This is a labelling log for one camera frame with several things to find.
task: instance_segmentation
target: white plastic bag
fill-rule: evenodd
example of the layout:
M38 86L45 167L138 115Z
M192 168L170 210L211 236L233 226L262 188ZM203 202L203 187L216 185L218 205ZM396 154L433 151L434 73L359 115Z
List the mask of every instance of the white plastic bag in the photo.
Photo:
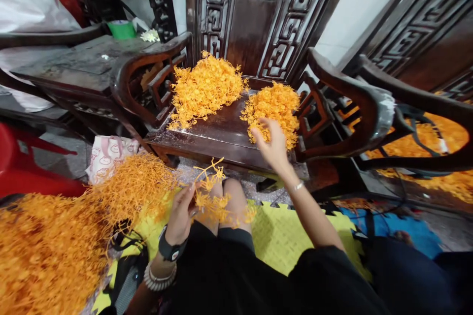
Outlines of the white plastic bag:
M0 0L0 33L10 32L65 32L80 29L74 17L58 0ZM52 55L58 46L8 48L0 51L0 68L8 75L10 69L28 65ZM49 101L5 88L26 112L37 112L53 106Z
M79 30L58 0L0 0L0 33Z
M104 177L111 176L110 169L120 165L125 157L138 152L139 143L135 139L96 135L92 146L90 165L85 172L91 185L99 184Z

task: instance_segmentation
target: pink bag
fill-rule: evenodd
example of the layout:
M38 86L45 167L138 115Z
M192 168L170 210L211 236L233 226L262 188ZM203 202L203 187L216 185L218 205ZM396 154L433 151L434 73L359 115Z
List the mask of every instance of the pink bag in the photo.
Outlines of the pink bag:
M91 185L99 184L104 177L109 177L110 169L123 163L125 157L138 152L139 143L135 139L97 135L92 146L90 165L85 172Z

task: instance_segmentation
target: watch strap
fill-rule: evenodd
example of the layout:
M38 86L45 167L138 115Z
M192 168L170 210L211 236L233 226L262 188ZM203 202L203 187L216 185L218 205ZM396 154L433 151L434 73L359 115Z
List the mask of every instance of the watch strap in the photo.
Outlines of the watch strap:
M164 260L174 262L182 256L187 244L187 239L180 245L170 245L165 238L167 229L168 226L166 225L159 238L158 250Z

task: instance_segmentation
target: blue foam mat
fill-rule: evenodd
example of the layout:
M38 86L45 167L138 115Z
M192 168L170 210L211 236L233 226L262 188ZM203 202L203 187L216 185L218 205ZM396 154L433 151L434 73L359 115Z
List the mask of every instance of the blue foam mat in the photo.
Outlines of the blue foam mat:
M364 218L366 210L358 209L358 215L346 208L340 208L340 210L366 235L367 228ZM415 248L427 257L434 258L442 252L439 246L441 240L428 228L423 220L416 220L412 217L399 218L396 214L386 213L384 215L373 215L373 221L375 236L392 236L396 231L405 231L410 235Z

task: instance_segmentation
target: green tape roll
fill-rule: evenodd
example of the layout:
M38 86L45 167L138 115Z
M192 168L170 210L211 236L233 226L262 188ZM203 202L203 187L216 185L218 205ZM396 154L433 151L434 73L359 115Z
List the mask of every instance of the green tape roll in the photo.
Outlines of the green tape roll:
M130 21L116 20L107 23L113 38L130 39L136 37L136 31Z

